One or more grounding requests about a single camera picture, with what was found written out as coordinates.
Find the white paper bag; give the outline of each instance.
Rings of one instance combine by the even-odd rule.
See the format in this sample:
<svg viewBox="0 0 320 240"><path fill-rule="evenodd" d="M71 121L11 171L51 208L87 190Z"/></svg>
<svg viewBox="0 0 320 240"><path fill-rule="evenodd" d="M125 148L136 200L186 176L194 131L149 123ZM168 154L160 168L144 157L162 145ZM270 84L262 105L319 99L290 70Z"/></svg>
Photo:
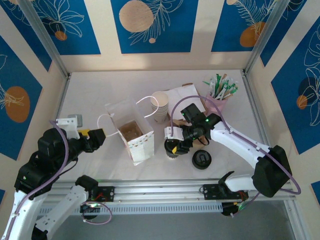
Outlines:
<svg viewBox="0 0 320 240"><path fill-rule="evenodd" d="M132 98L127 98L121 102L106 105L106 110L112 116L111 120L119 132L119 128L133 121L137 123L141 130L142 136L130 141L127 141L120 132L120 136L135 166L155 154L154 130L145 119L145 116L140 113L136 101Z"/></svg>

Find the stack of paper cups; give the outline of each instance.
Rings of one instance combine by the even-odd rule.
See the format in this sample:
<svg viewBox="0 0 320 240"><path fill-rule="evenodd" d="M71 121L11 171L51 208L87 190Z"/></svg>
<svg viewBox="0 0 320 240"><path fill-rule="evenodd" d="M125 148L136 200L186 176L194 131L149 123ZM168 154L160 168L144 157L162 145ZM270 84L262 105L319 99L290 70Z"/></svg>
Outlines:
<svg viewBox="0 0 320 240"><path fill-rule="evenodd" d="M152 110L153 111L157 110L153 114L153 118L158 124L162 124L165 122L167 117L168 107L169 107L169 97L163 91L156 91L155 93L152 94L152 96L155 97L159 103L159 108L157 110L157 102L154 98L151 98Z"/></svg>

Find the pink cup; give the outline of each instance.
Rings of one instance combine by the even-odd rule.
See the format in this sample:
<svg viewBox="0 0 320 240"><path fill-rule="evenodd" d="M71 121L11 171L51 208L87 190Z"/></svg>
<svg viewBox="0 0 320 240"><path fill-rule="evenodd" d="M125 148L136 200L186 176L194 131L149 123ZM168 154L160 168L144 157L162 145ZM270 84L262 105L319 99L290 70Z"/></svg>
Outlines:
<svg viewBox="0 0 320 240"><path fill-rule="evenodd" d="M207 99L210 99L217 107L218 109L220 110L220 112L223 111L223 109L225 108L225 105L228 101L228 99L226 100L217 100L217 99L214 99L213 97L210 96L210 93L208 93L206 96L205 96ZM216 108L214 107L214 105L212 103L210 103L209 101L207 100L204 100L204 104L205 106L207 107L207 111L206 111L206 115L210 115L210 114L218 114L218 111L216 110Z"/></svg>

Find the paper bag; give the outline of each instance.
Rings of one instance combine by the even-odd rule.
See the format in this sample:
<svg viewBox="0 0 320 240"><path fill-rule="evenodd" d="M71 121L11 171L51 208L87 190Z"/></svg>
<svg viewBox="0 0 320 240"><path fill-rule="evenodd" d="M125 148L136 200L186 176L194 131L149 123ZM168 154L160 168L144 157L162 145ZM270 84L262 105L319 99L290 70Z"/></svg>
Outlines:
<svg viewBox="0 0 320 240"><path fill-rule="evenodd" d="M154 130L143 116L136 101L127 98L115 104L106 105L106 110L125 147L136 166L155 154Z"/></svg>

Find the yellow clip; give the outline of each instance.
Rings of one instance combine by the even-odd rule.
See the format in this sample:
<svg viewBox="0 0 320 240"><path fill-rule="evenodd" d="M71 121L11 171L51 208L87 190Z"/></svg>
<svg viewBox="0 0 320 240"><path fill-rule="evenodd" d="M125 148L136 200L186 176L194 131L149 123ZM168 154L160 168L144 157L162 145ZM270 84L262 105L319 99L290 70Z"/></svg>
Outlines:
<svg viewBox="0 0 320 240"><path fill-rule="evenodd" d="M174 149L172 149L172 153L176 154L176 151L177 151L177 147L175 146Z"/></svg>
<svg viewBox="0 0 320 240"><path fill-rule="evenodd" d="M78 130L79 133L81 133L83 136L89 136L88 132L90 131L90 129L82 129L82 130Z"/></svg>

